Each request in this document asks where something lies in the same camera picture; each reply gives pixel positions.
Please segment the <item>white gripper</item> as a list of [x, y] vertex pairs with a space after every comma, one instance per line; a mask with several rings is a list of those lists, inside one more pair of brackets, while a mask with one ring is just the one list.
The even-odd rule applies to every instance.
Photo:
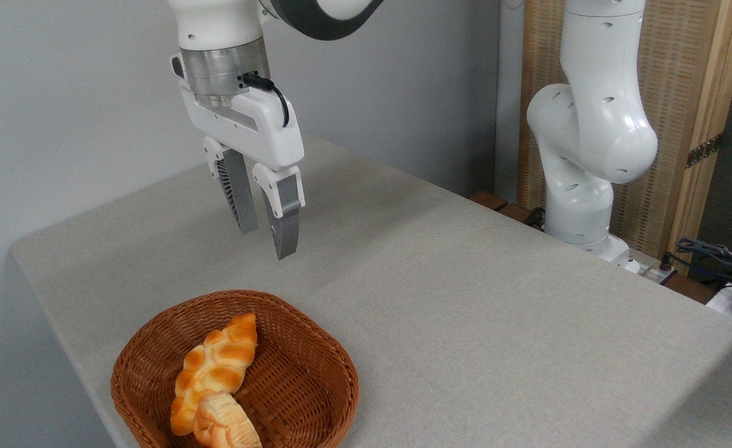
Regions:
[[172, 65], [190, 121], [208, 136], [203, 140], [206, 161], [239, 230], [246, 235], [258, 228], [246, 156], [258, 162], [252, 175], [261, 188], [277, 258], [289, 257], [297, 251], [300, 209], [306, 205], [295, 166], [304, 157], [304, 146], [294, 107], [257, 88], [212, 106], [190, 88], [183, 57], [175, 55]]

